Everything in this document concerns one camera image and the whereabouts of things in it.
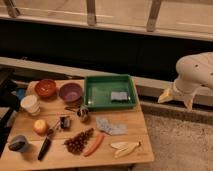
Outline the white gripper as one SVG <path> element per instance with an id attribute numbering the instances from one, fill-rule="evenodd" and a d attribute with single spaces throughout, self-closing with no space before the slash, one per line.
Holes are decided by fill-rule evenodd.
<path id="1" fill-rule="evenodd" d="M 199 84 L 189 82 L 182 78 L 177 78 L 174 80 L 172 85 L 172 91 L 175 95 L 176 99 L 185 100 L 185 107 L 191 111 L 193 106 L 193 98 L 195 97 L 197 89 L 200 87 Z M 167 88 L 164 92 L 159 96 L 158 102 L 164 103 L 171 101 L 173 99 L 173 95 L 171 93 L 171 89 Z"/>

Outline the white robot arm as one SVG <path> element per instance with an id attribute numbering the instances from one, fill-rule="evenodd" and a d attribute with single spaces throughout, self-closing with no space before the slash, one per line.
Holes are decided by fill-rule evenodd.
<path id="1" fill-rule="evenodd" d="M 213 90 L 213 52 L 181 57 L 176 63 L 178 77 L 159 96 L 158 102 L 180 100 L 192 109 L 197 89 L 205 86 Z"/>

